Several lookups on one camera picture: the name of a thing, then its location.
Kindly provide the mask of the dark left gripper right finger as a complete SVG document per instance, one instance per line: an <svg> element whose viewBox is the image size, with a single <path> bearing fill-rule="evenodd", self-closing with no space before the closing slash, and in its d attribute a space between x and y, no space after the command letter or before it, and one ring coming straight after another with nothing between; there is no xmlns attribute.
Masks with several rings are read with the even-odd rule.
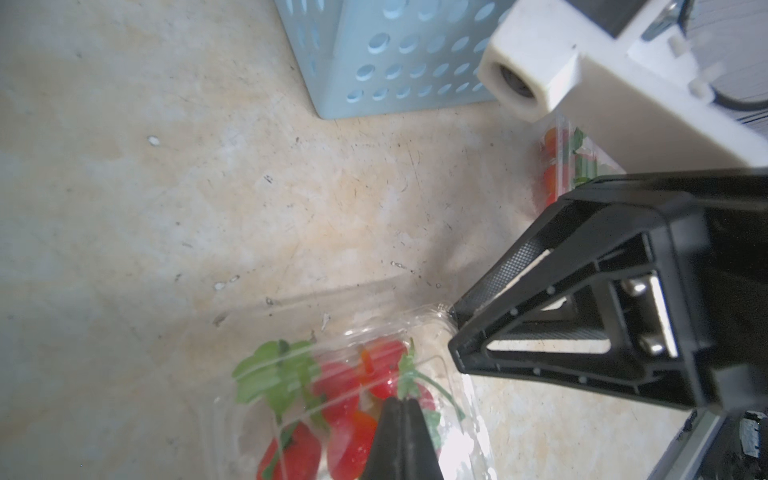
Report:
<svg viewBox="0 0 768 480"><path fill-rule="evenodd" d="M403 478L407 480L443 480L431 435L417 400L403 406Z"/></svg>

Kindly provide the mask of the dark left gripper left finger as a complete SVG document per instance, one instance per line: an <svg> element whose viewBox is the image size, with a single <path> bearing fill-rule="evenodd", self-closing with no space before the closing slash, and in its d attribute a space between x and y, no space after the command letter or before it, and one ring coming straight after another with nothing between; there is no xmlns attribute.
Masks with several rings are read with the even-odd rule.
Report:
<svg viewBox="0 0 768 480"><path fill-rule="evenodd" d="M404 478L403 406L404 402L396 397L384 402L362 480Z"/></svg>

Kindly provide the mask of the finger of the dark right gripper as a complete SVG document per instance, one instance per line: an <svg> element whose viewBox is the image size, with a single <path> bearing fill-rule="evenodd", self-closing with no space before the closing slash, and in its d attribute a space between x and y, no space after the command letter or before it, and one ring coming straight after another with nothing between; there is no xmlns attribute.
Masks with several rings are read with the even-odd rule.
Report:
<svg viewBox="0 0 768 480"><path fill-rule="evenodd" d="M678 409L704 406L694 343L674 324L660 276L600 274L530 294L518 283L448 349L462 373L532 380Z"/></svg>
<svg viewBox="0 0 768 480"><path fill-rule="evenodd" d="M535 266L553 253L578 227L609 205L650 207L660 201L658 194L566 194L559 197L459 300L452 311L459 327Z"/></svg>

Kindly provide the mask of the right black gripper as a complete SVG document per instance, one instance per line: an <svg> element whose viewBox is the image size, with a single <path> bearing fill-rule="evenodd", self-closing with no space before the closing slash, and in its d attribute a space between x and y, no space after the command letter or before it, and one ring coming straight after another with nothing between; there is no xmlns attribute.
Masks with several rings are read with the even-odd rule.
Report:
<svg viewBox="0 0 768 480"><path fill-rule="evenodd" d="M577 386L675 408L767 404L765 169L609 176L575 191L588 244L579 309L610 349Z"/></svg>

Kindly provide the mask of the strawberries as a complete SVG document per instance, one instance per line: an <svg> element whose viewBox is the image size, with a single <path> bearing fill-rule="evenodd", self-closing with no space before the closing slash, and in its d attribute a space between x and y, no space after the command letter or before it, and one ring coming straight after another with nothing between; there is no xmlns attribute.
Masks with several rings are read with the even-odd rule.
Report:
<svg viewBox="0 0 768 480"><path fill-rule="evenodd" d="M585 146L586 141L579 128L555 126L544 134L540 153L545 166L542 182L546 206L598 176L597 154Z"/></svg>
<svg viewBox="0 0 768 480"><path fill-rule="evenodd" d="M384 402L415 399L434 449L466 418L449 389L426 372L414 339L384 335L338 349L308 340L262 343L232 372L235 401L267 408L272 437L258 479L358 479Z"/></svg>

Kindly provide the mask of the clear clamshell container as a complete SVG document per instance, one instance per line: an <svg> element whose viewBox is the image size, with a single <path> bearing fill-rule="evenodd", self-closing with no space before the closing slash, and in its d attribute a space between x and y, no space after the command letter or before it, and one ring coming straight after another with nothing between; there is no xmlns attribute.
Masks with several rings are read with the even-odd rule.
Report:
<svg viewBox="0 0 768 480"><path fill-rule="evenodd" d="M561 114L547 124L538 146L538 184L534 199L539 212L560 196L597 177L625 174L592 138Z"/></svg>
<svg viewBox="0 0 768 480"><path fill-rule="evenodd" d="M386 401L415 400L446 479L493 479L471 379L449 353L442 305L254 340L205 384L207 479L358 479Z"/></svg>

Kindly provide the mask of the light blue perforated basket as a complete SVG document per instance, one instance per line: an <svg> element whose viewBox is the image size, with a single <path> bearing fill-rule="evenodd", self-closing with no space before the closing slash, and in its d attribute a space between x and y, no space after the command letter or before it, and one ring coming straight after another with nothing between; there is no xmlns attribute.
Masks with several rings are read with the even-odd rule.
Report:
<svg viewBox="0 0 768 480"><path fill-rule="evenodd" d="M276 0L322 119L487 102L477 77L504 0Z"/></svg>

